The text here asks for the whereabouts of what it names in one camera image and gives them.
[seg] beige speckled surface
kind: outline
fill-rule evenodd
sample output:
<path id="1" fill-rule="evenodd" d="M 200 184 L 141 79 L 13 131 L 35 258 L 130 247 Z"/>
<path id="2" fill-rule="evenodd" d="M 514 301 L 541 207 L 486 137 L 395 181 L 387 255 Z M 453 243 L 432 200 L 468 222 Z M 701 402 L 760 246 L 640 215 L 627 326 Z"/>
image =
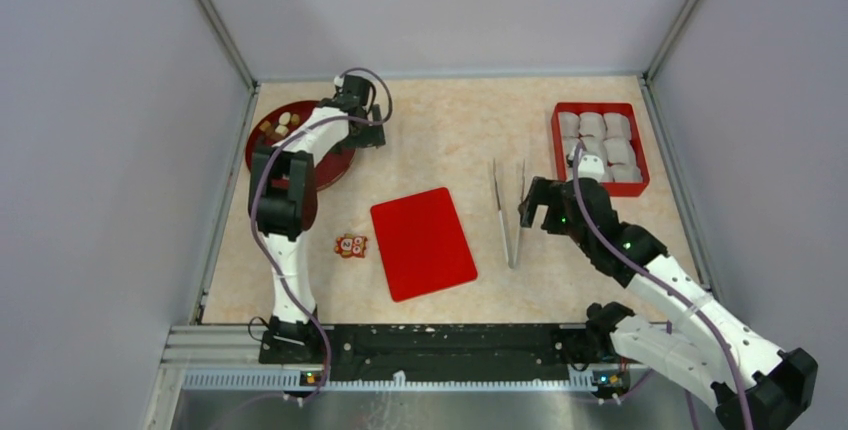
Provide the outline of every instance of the beige speckled surface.
<path id="1" fill-rule="evenodd" d="M 525 230 L 517 270 L 507 267 L 491 161 L 500 164 L 511 231 L 519 201 L 519 166 L 528 180 L 555 175 L 550 116 L 560 101 L 633 104 L 651 183 L 639 198 L 616 198 L 622 220 L 639 223 L 666 243 L 695 275 L 692 257 L 635 77 L 409 80 L 388 82 L 395 115 L 388 143 L 359 150 L 347 174 L 319 193 L 309 249 L 310 281 L 326 323 L 582 322 L 593 302 L 619 301 L 651 320 L 653 307 L 595 271 L 565 237 Z M 330 83 L 263 84 L 255 122 L 289 102 L 320 99 Z M 247 169 L 242 164 L 204 315 L 205 323 L 268 317 L 271 269 L 248 230 Z M 479 276 L 476 281 L 402 303 L 392 301 L 369 210 L 372 205 L 435 187 L 450 189 Z M 333 253 L 335 238 L 366 235 L 365 259 Z"/>

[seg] orange toy figure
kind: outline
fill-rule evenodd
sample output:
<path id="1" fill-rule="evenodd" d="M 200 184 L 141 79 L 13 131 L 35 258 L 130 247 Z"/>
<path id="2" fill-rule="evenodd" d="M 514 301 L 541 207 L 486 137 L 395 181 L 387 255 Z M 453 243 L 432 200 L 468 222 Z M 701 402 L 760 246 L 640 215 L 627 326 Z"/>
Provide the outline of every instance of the orange toy figure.
<path id="1" fill-rule="evenodd" d="M 365 258 L 365 246 L 367 242 L 367 237 L 346 233 L 343 237 L 336 239 L 336 247 L 333 251 L 341 255 L 342 258 Z"/>

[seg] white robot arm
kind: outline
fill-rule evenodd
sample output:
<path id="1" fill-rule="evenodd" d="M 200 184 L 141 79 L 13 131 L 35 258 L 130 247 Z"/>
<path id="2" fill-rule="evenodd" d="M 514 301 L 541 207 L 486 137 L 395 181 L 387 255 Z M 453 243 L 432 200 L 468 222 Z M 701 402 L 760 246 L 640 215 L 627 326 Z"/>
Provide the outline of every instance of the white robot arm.
<path id="1" fill-rule="evenodd" d="M 312 115 L 303 124 L 303 128 L 330 117 L 343 117 L 346 114 L 334 107 L 319 107 L 312 111 Z M 324 156 L 336 144 L 347 138 L 348 122 L 336 120 L 316 127 L 308 131 L 305 136 L 286 148 L 288 152 L 305 152 L 312 155 L 314 164 L 317 166 Z M 304 231 L 294 241 L 289 240 L 286 235 L 271 233 L 265 237 L 265 245 L 271 255 L 283 270 L 283 275 L 289 284 L 289 289 L 295 298 L 309 311 L 315 311 L 315 298 L 309 287 L 309 266 L 307 264 L 306 251 L 309 246 L 309 232 Z M 274 276 L 274 310 L 272 319 L 279 322 L 306 323 L 308 317 L 294 305 L 283 289 L 283 283 L 272 269 Z"/>
<path id="2" fill-rule="evenodd" d="M 295 301 L 306 311 L 317 313 L 306 257 L 309 229 L 318 210 L 314 168 L 337 146 L 363 148 L 385 144 L 385 134 L 377 124 L 382 122 L 379 105 L 373 102 L 373 84 L 365 78 L 346 75 L 336 78 L 335 85 L 333 98 L 319 102 L 297 133 L 273 147 L 257 146 L 252 156 L 248 212 L 256 205 L 257 229 L 282 271 L 281 276 L 272 268 L 274 309 L 269 330 L 275 338 L 303 345 L 309 336 L 309 315 Z M 276 147 L 281 145 L 285 147 L 280 152 Z M 279 156 L 271 162 L 275 152 Z M 267 173 L 264 184 L 263 173 Z M 279 179 L 287 180 L 286 189 L 272 185 L 272 180 Z M 283 286 L 283 279 L 289 292 Z"/>
<path id="3" fill-rule="evenodd" d="M 575 180 L 534 178 L 519 207 L 521 225 L 530 227 L 537 206 L 547 206 L 543 230 L 571 237 L 597 270 L 655 305 L 685 339 L 624 305 L 595 303 L 586 324 L 597 346 L 593 351 L 654 369 L 703 401 L 728 430 L 785 430 L 810 405 L 816 361 L 803 349 L 784 351 L 753 332 L 693 281 L 647 230 L 620 222 L 598 182 L 603 173 L 599 159 L 583 154 Z"/>

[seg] gray wall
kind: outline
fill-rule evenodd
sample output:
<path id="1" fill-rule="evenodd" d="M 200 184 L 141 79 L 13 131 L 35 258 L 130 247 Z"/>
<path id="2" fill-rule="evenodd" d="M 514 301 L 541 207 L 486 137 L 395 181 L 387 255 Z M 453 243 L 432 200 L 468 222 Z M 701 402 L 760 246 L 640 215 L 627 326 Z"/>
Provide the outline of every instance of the gray wall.
<path id="1" fill-rule="evenodd" d="M 0 426 L 137 428 L 246 90 L 192 0 L 0 15 Z"/>
<path id="2" fill-rule="evenodd" d="M 705 0 L 658 82 L 725 304 L 818 359 L 848 428 L 848 0 Z"/>
<path id="3" fill-rule="evenodd" d="M 214 0 L 260 79 L 637 73 L 684 0 Z"/>

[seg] cable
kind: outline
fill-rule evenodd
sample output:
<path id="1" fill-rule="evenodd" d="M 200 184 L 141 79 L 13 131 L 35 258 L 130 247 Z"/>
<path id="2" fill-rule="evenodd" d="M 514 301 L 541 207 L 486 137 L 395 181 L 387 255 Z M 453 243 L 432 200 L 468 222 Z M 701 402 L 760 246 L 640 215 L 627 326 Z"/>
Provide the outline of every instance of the cable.
<path id="1" fill-rule="evenodd" d="M 565 357 L 565 363 L 568 364 L 569 367 L 574 369 L 575 372 L 585 372 L 587 368 L 589 368 L 588 362 L 583 362 L 583 368 L 577 368 L 577 365 L 574 363 L 574 359 L 571 358 L 571 354 L 568 353 L 568 350 L 565 349 L 565 345 L 562 346 L 562 356 Z"/>
<path id="2" fill-rule="evenodd" d="M 579 162 L 585 150 L 586 148 L 583 146 L 582 143 L 577 144 L 573 163 L 574 193 L 577 197 L 577 206 L 580 207 L 580 213 L 583 215 L 583 219 L 586 220 L 586 224 L 588 225 L 589 230 L 591 230 L 591 232 L 595 235 L 598 241 L 601 242 L 601 244 L 606 247 L 606 249 L 609 250 L 610 253 L 612 253 L 616 258 L 618 258 L 622 263 L 627 265 L 631 270 L 647 278 L 652 283 L 656 284 L 658 287 L 663 289 L 665 292 L 668 292 L 669 295 L 682 302 L 683 305 L 687 308 L 696 309 L 695 315 L 697 315 L 698 318 L 701 319 L 702 322 L 704 322 L 704 325 L 706 325 L 706 327 L 710 329 L 710 332 L 712 332 L 713 336 L 715 336 L 716 341 L 718 341 L 718 346 L 719 348 L 721 348 L 721 351 L 724 354 L 725 359 L 727 360 L 727 364 L 730 367 L 730 374 L 733 377 L 733 383 L 736 386 L 736 394 L 739 396 L 739 405 L 742 409 L 742 421 L 745 424 L 745 430 L 755 430 L 754 422 L 751 418 L 751 408 L 748 405 L 748 399 L 745 398 L 745 382 L 744 380 L 742 380 L 742 374 L 739 372 L 739 366 L 736 365 L 736 361 L 733 359 L 733 354 L 730 353 L 730 345 L 727 344 L 727 341 L 724 339 L 724 336 L 722 336 L 721 331 L 718 329 L 718 327 L 716 327 L 715 323 L 713 323 L 713 321 L 710 320 L 709 317 L 707 317 L 706 314 L 704 314 L 704 312 L 701 311 L 700 308 L 696 307 L 691 300 L 686 298 L 686 296 L 680 293 L 676 288 L 660 280 L 656 276 L 652 275 L 651 272 L 646 270 L 644 267 L 627 258 L 627 255 L 621 253 L 617 248 L 615 248 L 615 245 L 610 243 L 610 241 L 607 240 L 607 238 L 601 233 L 601 231 L 598 230 L 597 225 L 595 225 L 595 222 L 592 220 L 591 215 L 589 215 L 589 211 L 586 209 L 586 202 L 583 201 L 583 193 L 580 191 L 578 167 L 580 166 Z"/>
<path id="3" fill-rule="evenodd" d="M 671 322 L 665 322 L 665 331 L 666 331 L 666 333 L 671 333 Z M 639 389 L 642 388 L 645 385 L 645 382 L 647 382 L 648 379 L 651 378 L 651 376 L 653 374 L 654 374 L 654 370 L 652 368 L 648 368 L 648 371 L 645 372 L 639 378 L 639 380 L 637 380 L 636 383 L 633 384 L 632 387 L 630 387 L 630 390 L 628 390 L 627 393 L 618 397 L 619 402 L 624 403 L 624 400 L 636 395 L 636 393 L 639 392 Z M 593 403 L 595 405 L 597 405 L 598 401 L 599 401 L 597 398 L 588 398 L 588 397 L 571 397 L 571 399 L 575 402 Z M 615 400 L 607 399 L 607 400 L 602 401 L 600 404 L 601 405 L 608 405 L 610 403 L 618 403 L 618 402 L 616 402 Z"/>
<path id="4" fill-rule="evenodd" d="M 689 390 L 684 390 L 683 394 L 686 397 L 686 406 L 689 407 L 689 420 L 692 421 L 692 430 L 701 430 L 698 415 L 695 414 L 695 402 L 692 401 L 692 394 L 689 393 Z"/>
<path id="5" fill-rule="evenodd" d="M 273 168 L 274 162 L 277 160 L 277 158 L 280 156 L 280 154 L 283 152 L 283 150 L 286 147 L 288 147 L 292 143 L 296 142 L 297 140 L 300 140 L 301 138 L 303 138 L 303 136 L 306 135 L 309 131 L 315 130 L 316 128 L 320 127 L 321 125 L 325 125 L 327 123 L 337 122 L 337 121 L 340 121 L 340 120 L 347 120 L 347 121 L 350 121 L 350 122 L 360 123 L 360 124 L 363 124 L 363 125 L 375 126 L 375 125 L 383 125 L 383 124 L 385 124 L 386 122 L 389 121 L 389 118 L 392 115 L 392 97 L 391 97 L 391 93 L 389 92 L 389 87 L 388 87 L 388 85 L 386 85 L 386 82 L 382 78 L 380 78 L 379 75 L 374 73 L 373 71 L 371 71 L 367 68 L 362 68 L 362 67 L 354 67 L 354 68 L 345 70 L 342 73 L 342 75 L 346 75 L 346 74 L 348 74 L 350 72 L 354 72 L 354 71 L 362 71 L 362 72 L 366 72 L 370 75 L 373 75 L 374 78 L 376 78 L 380 82 L 380 84 L 383 86 L 383 89 L 386 91 L 386 98 L 388 99 L 388 102 L 389 102 L 388 103 L 389 109 L 388 109 L 388 112 L 386 113 L 386 117 L 383 118 L 382 120 L 371 121 L 371 120 L 367 120 L 367 119 L 364 119 L 364 118 L 352 117 L 352 116 L 349 116 L 349 115 L 338 115 L 338 116 L 335 116 L 335 117 L 324 118 L 324 119 L 319 120 L 319 121 L 317 121 L 317 122 L 315 122 L 315 123 L 313 123 L 313 124 L 311 124 L 311 125 L 309 125 L 305 128 L 301 127 L 301 129 L 299 131 L 293 133 L 292 135 L 289 136 L 289 138 L 283 140 L 282 143 L 280 143 L 280 145 L 277 146 L 274 149 L 274 152 L 271 153 L 271 156 L 268 158 L 268 162 L 265 164 L 265 168 L 262 170 L 262 175 L 259 177 L 259 184 L 258 184 L 257 189 L 256 189 L 256 195 L 254 196 L 254 199 L 253 199 L 253 205 L 250 208 L 250 233 L 251 233 L 251 235 L 253 235 L 253 240 L 256 242 L 256 245 L 259 246 L 259 249 L 265 255 L 265 258 L 267 258 L 268 261 L 271 262 L 271 266 L 274 268 L 274 272 L 277 274 L 276 278 L 278 278 L 280 280 L 280 283 L 282 283 L 283 290 L 286 292 L 286 296 L 288 296 L 289 300 L 291 300 L 291 302 L 294 304 L 295 307 L 297 307 L 298 310 L 300 310 L 301 312 L 303 312 L 304 315 L 306 315 L 306 317 L 309 319 L 309 322 L 312 323 L 315 326 L 315 328 L 318 330 L 318 333 L 321 335 L 321 340 L 324 344 L 324 372 L 322 372 L 321 379 L 318 381 L 318 384 L 315 385 L 315 388 L 312 390 L 311 393 L 309 393 L 309 395 L 296 399 L 296 401 L 300 404 L 305 404 L 305 403 L 311 401 L 318 394 L 318 392 L 327 383 L 327 380 L 329 379 L 330 362 L 332 361 L 332 350 L 330 348 L 330 337 L 327 335 L 327 332 L 324 330 L 324 327 L 321 326 L 321 322 L 319 322 L 318 319 L 312 314 L 312 312 L 309 311 L 306 307 L 304 307 L 303 304 L 300 302 L 300 300 L 298 300 L 297 297 L 295 297 L 294 294 L 292 293 L 291 289 L 289 288 L 288 282 L 286 282 L 286 277 L 285 277 L 285 274 L 283 273 L 282 268 L 280 268 L 280 265 L 277 263 L 276 260 L 274 260 L 273 256 L 271 255 L 271 252 L 268 251 L 268 247 L 265 245 L 264 240 L 259 235 L 259 229 L 258 229 L 257 224 L 256 224 L 256 214 L 257 214 L 257 211 L 259 209 L 259 200 L 262 197 L 262 191 L 265 188 L 266 184 L 268 183 L 268 176 L 271 173 L 271 168 Z M 218 419 L 218 421 L 213 423 L 211 427 L 209 427 L 209 430 L 214 430 L 214 429 L 220 427 L 225 421 L 230 419 L 236 413 L 244 410 L 245 408 L 253 405 L 256 402 L 259 402 L 261 400 L 265 400 L 265 399 L 268 399 L 268 398 L 282 398 L 283 400 L 288 400 L 291 397 L 289 397 L 289 395 L 287 395 L 285 393 L 279 393 L 279 394 L 278 393 L 266 393 L 266 394 L 262 394 L 262 395 L 258 395 L 256 397 L 253 397 L 253 398 L 245 401 L 241 405 L 237 406 L 236 408 L 234 408 L 233 410 L 228 412 L 226 415 L 222 416 L 220 419 Z"/>
<path id="6" fill-rule="evenodd" d="M 344 72 L 342 72 L 342 76 L 345 76 L 345 75 L 347 75 L 348 73 L 353 73 L 353 72 L 364 72 L 364 73 L 367 73 L 368 75 L 371 75 L 372 77 L 374 77 L 374 79 L 375 79 L 375 80 L 377 80 L 378 82 L 380 82 L 380 85 L 382 85 L 382 86 L 383 86 L 383 91 L 384 91 L 384 92 L 386 92 L 386 100 L 388 101 L 389 109 L 386 111 L 386 116 L 385 116 L 385 118 L 383 118 L 382 120 L 380 120 L 380 122 L 379 122 L 379 123 L 377 123 L 377 122 L 374 122 L 374 123 L 375 123 L 375 124 L 377 124 L 377 125 L 382 125 L 382 124 L 384 124 L 384 123 L 388 122 L 388 121 L 389 121 L 389 119 L 390 119 L 390 118 L 392 118 L 392 110 L 393 110 L 393 106 L 394 106 L 394 104 L 393 104 L 393 102 L 392 102 L 392 92 L 391 92 L 391 91 L 389 91 L 389 86 L 388 86 L 388 85 L 386 85 L 385 80 L 383 80 L 383 78 L 382 78 L 382 77 L 380 77 L 379 75 L 377 75 L 376 73 L 374 73 L 374 71 L 373 71 L 373 70 L 369 70 L 369 69 L 367 69 L 367 68 L 365 68 L 365 67 L 352 67 L 352 68 L 348 68 L 347 70 L 345 70 Z M 376 98 L 376 97 L 377 97 L 377 92 L 375 91 L 375 92 L 374 92 L 374 98 Z"/>
<path id="7" fill-rule="evenodd" d="M 260 316 L 256 316 L 256 317 L 251 318 L 251 319 L 250 319 L 250 321 L 249 321 L 249 322 L 247 322 L 247 334 L 248 334 L 248 335 L 250 335 L 250 338 L 252 338 L 252 339 L 256 340 L 256 341 L 257 341 L 257 342 L 259 342 L 259 343 L 262 343 L 262 339 L 261 339 L 261 338 L 256 338 L 256 337 L 254 337 L 254 336 L 253 336 L 253 332 L 251 331 L 251 327 L 253 326 L 253 321 L 254 321 L 254 320 L 257 320 L 257 319 L 258 319 L 260 322 L 262 322 L 262 325 L 264 325 L 264 326 L 265 326 L 265 329 L 266 329 L 266 330 L 268 330 L 268 329 L 270 328 L 270 327 L 269 327 L 269 325 L 268 325 L 268 322 L 266 322 L 264 318 L 262 318 L 262 317 L 260 317 Z"/>

